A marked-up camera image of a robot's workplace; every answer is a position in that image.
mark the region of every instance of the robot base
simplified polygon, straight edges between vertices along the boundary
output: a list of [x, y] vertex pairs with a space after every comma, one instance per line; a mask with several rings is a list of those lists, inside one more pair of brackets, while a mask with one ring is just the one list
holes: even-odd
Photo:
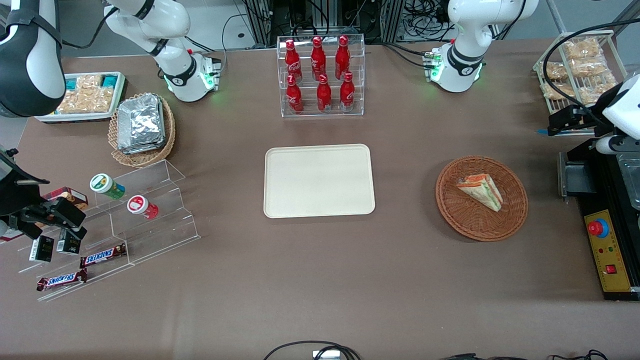
[[216, 91], [220, 85], [221, 63], [213, 62], [201, 54], [191, 55], [196, 60], [196, 71], [187, 80], [184, 86], [175, 86], [165, 77], [169, 90], [184, 102], [193, 102], [202, 99], [209, 92]]
[[432, 50], [433, 55], [436, 57], [439, 55], [439, 61], [434, 61], [434, 59], [425, 56], [422, 57], [425, 66], [430, 65], [433, 67], [433, 69], [424, 69], [424, 74], [427, 77], [427, 81], [432, 81], [440, 85], [440, 87], [448, 92], [463, 92], [468, 90], [471, 85], [478, 80], [482, 64], [475, 70], [472, 67], [467, 68], [469, 69], [468, 75], [460, 75], [458, 70], [451, 65], [447, 58], [447, 53], [451, 46], [451, 44], [444, 44], [442, 47], [435, 47]]

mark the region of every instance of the table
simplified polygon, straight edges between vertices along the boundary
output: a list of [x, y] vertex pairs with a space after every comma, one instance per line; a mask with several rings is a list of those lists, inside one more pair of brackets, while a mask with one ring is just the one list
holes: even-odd
[[[380, 46], [369, 46], [363, 117], [283, 120], [272, 51], [228, 53], [221, 91], [172, 97], [148, 56], [65, 59], [67, 72], [118, 70], [127, 93], [164, 96], [177, 119], [169, 160], [202, 239], [50, 303], [0, 247], [0, 354], [16, 359], [262, 359], [297, 340], [329, 340], [363, 359], [438, 359], [463, 352], [530, 360], [589, 348], [637, 359], [638, 305], [604, 302], [575, 201], [557, 196], [556, 154], [583, 138], [547, 138], [531, 66], [549, 40], [496, 42], [463, 94]], [[430, 49], [432, 44], [415, 45]], [[30, 120], [18, 161], [89, 192], [111, 159], [107, 124]], [[367, 216], [268, 219], [264, 155], [272, 147], [364, 143], [376, 210]], [[435, 204], [449, 161], [482, 154], [511, 167], [529, 194], [514, 237], [478, 243]], [[310, 359], [317, 347], [273, 359]]]

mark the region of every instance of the round wicker basket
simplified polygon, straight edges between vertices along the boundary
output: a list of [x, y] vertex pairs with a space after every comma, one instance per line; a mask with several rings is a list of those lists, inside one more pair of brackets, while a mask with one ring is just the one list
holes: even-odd
[[[456, 184], [465, 176], [489, 174], [504, 203], [495, 212], [462, 192]], [[524, 186], [507, 166], [483, 156], [466, 156], [449, 163], [438, 176], [436, 201], [445, 220], [459, 233], [479, 241], [499, 241], [524, 224], [529, 201]]]
[[[142, 95], [143, 94], [137, 94], [130, 99], [136, 99]], [[160, 97], [160, 99], [162, 100], [164, 131], [166, 133], [166, 144], [162, 149], [145, 151], [132, 155], [123, 154], [122, 151], [118, 150], [118, 112], [116, 111], [111, 117], [111, 120], [109, 121], [109, 134], [107, 139], [109, 140], [109, 144], [112, 148], [114, 148], [111, 155], [119, 163], [130, 167], [142, 168], [165, 159], [171, 152], [175, 141], [175, 121], [173, 119], [171, 108], [169, 108], [169, 104], [167, 104], [162, 97]]]

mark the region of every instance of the coca-cola bottle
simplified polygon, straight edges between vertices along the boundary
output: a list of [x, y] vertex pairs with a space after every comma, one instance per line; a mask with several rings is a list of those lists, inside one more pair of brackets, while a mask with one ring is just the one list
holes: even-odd
[[341, 35], [338, 44], [338, 51], [335, 52], [335, 78], [342, 80], [344, 73], [349, 71], [349, 61], [351, 61], [349, 38], [346, 35]]
[[351, 71], [344, 73], [344, 82], [340, 86], [340, 110], [350, 113], [353, 110], [353, 94], [356, 87], [353, 86], [353, 74]]
[[293, 75], [287, 76], [287, 84], [287, 101], [289, 102], [289, 107], [296, 115], [300, 115], [305, 107], [302, 104], [302, 92], [300, 92], [300, 88], [298, 84], [296, 84], [296, 78]]
[[311, 50], [311, 70], [316, 81], [320, 81], [320, 75], [326, 74], [326, 55], [322, 48], [322, 38], [314, 37], [314, 49]]
[[318, 85], [318, 110], [323, 114], [331, 112], [331, 87], [329, 87], [329, 78], [326, 74], [321, 74]]
[[286, 42], [287, 54], [284, 57], [284, 62], [287, 63], [287, 72], [289, 75], [293, 75], [298, 84], [302, 83], [302, 67], [300, 66], [300, 55], [296, 51], [296, 45], [293, 39], [288, 39]]

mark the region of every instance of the yellow control panel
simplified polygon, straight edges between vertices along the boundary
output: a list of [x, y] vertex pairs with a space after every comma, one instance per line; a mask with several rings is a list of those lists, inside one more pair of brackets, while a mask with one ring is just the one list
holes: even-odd
[[630, 291], [627, 269], [622, 261], [616, 233], [611, 225], [609, 210], [584, 217], [596, 260], [600, 284], [605, 292]]

